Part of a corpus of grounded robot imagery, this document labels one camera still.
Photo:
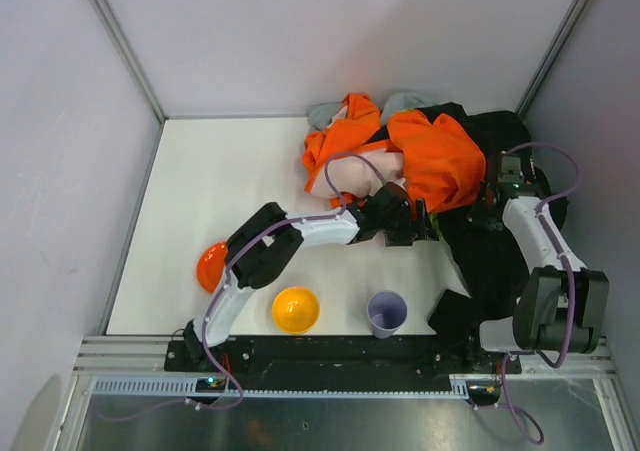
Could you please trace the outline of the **black cloth garment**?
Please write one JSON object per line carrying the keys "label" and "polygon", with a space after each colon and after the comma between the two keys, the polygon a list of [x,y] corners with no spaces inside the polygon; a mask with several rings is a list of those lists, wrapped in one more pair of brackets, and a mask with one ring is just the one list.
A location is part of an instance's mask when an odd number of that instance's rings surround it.
{"label": "black cloth garment", "polygon": [[[487,157],[532,140],[526,126],[511,111],[469,115],[457,103],[428,106],[402,93],[389,98],[383,106],[381,123],[386,125],[408,109],[419,110],[430,122],[441,115],[454,119]],[[437,216],[441,235],[469,292],[463,296],[446,290],[429,317],[429,326],[450,346],[465,343],[483,321],[511,316],[516,298],[529,278],[524,257],[510,231],[477,227],[468,221],[469,211],[466,206]]]}

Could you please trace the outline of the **orange jacket with white lining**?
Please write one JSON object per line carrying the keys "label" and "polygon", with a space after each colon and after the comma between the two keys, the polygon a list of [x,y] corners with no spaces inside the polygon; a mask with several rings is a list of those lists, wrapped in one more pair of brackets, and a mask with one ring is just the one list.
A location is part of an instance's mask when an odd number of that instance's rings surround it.
{"label": "orange jacket with white lining", "polygon": [[338,207],[342,200],[374,195],[384,183],[404,188],[412,203],[431,213],[472,204],[485,175],[486,159],[454,119],[430,122],[408,109],[380,123],[382,106],[368,95],[349,93],[345,118],[323,130],[309,130],[302,164],[307,193]]}

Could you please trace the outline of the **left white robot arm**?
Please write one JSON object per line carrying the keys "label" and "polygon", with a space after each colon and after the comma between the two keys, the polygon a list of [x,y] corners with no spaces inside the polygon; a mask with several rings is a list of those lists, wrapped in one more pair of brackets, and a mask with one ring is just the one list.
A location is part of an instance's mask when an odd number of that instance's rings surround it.
{"label": "left white robot arm", "polygon": [[319,214],[293,215],[275,202],[263,205],[198,262],[197,279],[212,298],[183,332],[188,359],[198,367],[207,362],[206,353],[228,340],[249,298],[273,283],[298,251],[358,244],[379,233],[388,247],[439,239],[425,201],[412,204],[404,188],[393,182],[372,196],[342,200],[339,208]]}

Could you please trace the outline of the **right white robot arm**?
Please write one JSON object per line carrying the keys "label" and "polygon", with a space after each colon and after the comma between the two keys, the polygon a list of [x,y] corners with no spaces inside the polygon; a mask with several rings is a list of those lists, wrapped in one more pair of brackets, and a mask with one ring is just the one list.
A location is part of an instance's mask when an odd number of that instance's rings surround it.
{"label": "right white robot arm", "polygon": [[515,238],[529,277],[513,315],[480,326],[483,343],[505,351],[500,328],[510,326],[518,350],[542,354],[589,354],[601,338],[609,281],[570,249],[540,188],[520,172],[487,176],[470,221]]}

